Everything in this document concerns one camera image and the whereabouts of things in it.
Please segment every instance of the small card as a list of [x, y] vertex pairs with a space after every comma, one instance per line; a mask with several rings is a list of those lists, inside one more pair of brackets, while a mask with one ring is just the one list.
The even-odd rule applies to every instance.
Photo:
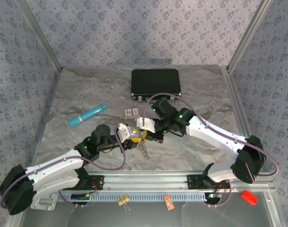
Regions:
[[174, 209], [174, 205], [173, 205], [171, 196], [170, 195], [165, 195], [164, 199], [165, 199], [166, 206], [167, 206], [168, 210]]
[[125, 119], [132, 119], [140, 117], [139, 108], [125, 109]]

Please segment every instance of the blue marker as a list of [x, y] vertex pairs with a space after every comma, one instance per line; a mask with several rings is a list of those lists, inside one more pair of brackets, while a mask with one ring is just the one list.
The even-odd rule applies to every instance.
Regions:
[[83, 113], [80, 116], [74, 117], [74, 118], [69, 120], [69, 125], [71, 127], [76, 126], [76, 125], [80, 124], [82, 121], [86, 120], [87, 118], [89, 118], [89, 117], [97, 114], [98, 112], [104, 110], [106, 107], [107, 107], [107, 104], [100, 105], [100, 106], [98, 106], [92, 110], [89, 110], [86, 113]]

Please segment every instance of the patterned wallpaper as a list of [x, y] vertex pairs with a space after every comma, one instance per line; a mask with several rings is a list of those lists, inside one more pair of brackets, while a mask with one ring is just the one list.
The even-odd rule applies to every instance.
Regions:
[[279, 162], [274, 182], [288, 222], [288, 0], [273, 0], [233, 76], [252, 133]]
[[27, 0], [61, 65], [227, 65], [260, 0]]
[[[56, 70], [14, 1], [0, 1], [0, 183], [29, 165], [42, 131]], [[8, 212], [0, 207], [0, 227]]]

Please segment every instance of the marble surface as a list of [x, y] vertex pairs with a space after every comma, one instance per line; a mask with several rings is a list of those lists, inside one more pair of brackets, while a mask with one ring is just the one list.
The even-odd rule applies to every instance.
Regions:
[[[132, 69], [66, 70], [59, 85], [43, 139], [36, 157], [36, 164], [62, 155], [80, 143], [99, 124], [107, 124], [113, 130], [121, 122], [136, 125], [134, 120], [124, 119], [124, 109], [139, 107], [145, 103], [131, 99]], [[179, 68], [182, 98], [208, 121], [225, 130], [238, 133], [227, 89], [218, 68]], [[180, 101], [170, 101], [178, 110], [184, 107]], [[76, 127], [68, 120], [95, 106], [107, 104], [108, 108]], [[156, 117], [149, 108], [148, 117]], [[166, 134], [164, 143], [146, 141], [149, 158], [143, 155], [141, 146], [127, 150], [123, 170], [203, 170], [211, 162], [225, 162], [230, 158], [222, 151], [194, 137], [183, 138]], [[95, 162], [104, 167], [122, 164], [118, 148], [111, 153], [100, 153]], [[87, 170], [98, 171], [87, 165]]]

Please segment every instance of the red block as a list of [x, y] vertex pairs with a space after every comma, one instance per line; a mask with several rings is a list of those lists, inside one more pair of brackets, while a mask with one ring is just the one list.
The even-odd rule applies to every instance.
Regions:
[[258, 198], [247, 190], [242, 193], [242, 197], [251, 205], [257, 204]]

